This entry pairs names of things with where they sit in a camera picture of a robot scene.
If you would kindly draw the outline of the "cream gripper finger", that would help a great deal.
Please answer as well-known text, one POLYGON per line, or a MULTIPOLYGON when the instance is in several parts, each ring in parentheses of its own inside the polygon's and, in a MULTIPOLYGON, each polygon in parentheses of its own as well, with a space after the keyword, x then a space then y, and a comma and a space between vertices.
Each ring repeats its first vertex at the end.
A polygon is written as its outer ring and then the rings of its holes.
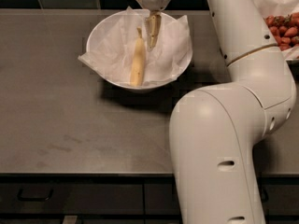
POLYGON ((161 20, 162 17, 159 11, 151 11, 149 16, 145 19, 148 50, 153 50, 156 46, 161 27, 161 20))

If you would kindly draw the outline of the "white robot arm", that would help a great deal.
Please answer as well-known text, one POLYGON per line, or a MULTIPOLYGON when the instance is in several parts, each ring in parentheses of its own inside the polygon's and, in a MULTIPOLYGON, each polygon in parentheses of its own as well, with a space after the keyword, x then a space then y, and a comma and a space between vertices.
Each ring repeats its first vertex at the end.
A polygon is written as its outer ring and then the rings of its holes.
POLYGON ((266 224, 255 144, 290 116, 296 86, 252 0, 207 0, 230 82, 183 96, 169 142, 183 224, 266 224))

